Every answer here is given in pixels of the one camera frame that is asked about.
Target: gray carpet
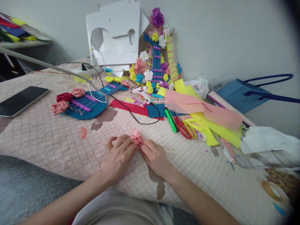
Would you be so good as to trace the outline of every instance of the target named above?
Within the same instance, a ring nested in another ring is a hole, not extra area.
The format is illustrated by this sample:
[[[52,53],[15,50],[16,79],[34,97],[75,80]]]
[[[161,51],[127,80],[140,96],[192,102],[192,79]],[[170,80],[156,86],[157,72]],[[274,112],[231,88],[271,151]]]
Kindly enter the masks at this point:
[[[21,222],[80,185],[24,160],[0,155],[0,225]],[[198,224],[195,217],[174,208],[174,224]]]

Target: hand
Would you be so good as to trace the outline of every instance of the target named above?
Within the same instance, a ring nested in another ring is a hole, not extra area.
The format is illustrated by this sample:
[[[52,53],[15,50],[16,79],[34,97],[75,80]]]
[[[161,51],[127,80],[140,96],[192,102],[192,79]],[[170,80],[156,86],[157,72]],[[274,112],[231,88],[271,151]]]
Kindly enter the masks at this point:
[[[109,138],[106,146],[109,153],[101,172],[112,185],[124,176],[134,153],[137,151],[137,145],[128,135],[121,135],[120,137]]]
[[[173,167],[167,159],[165,149],[153,140],[144,141],[139,151],[151,169],[162,178],[164,178]]]

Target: phone screen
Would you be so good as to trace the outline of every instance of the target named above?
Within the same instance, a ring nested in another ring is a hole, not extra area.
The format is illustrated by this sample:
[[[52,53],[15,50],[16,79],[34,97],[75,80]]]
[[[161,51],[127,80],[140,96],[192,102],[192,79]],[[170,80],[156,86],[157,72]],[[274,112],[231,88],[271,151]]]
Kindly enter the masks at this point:
[[[47,91],[48,89],[46,88],[34,86],[27,87],[26,89],[0,103],[0,115],[12,116],[16,114]]]

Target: white wall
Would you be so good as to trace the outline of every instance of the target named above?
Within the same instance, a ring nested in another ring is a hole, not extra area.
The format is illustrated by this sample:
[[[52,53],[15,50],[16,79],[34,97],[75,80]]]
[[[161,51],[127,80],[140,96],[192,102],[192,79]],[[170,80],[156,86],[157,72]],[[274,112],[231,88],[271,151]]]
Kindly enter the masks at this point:
[[[0,10],[52,38],[50,49],[28,54],[38,58],[42,51],[45,61],[58,63],[88,56],[85,15],[115,1],[2,0]],[[300,98],[299,46],[286,9],[277,0],[141,1],[147,17],[154,7],[160,7],[165,21],[177,30],[177,60],[184,79],[202,76],[214,85],[292,73],[292,80],[265,89]],[[258,125],[300,137],[299,104],[270,100],[246,115]]]

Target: power strip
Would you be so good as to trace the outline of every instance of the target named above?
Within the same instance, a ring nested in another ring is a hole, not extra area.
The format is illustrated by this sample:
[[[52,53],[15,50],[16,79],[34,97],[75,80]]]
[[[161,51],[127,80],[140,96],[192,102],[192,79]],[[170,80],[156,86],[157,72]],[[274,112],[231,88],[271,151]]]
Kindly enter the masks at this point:
[[[98,66],[95,67],[95,69],[99,72],[102,73],[102,69]],[[96,70],[94,70],[93,68],[91,69],[87,69],[87,70],[82,70],[81,68],[78,69],[74,69],[72,70],[73,73],[77,73],[79,75],[87,75],[87,76],[93,76],[93,75],[98,75],[98,73],[96,72]]]

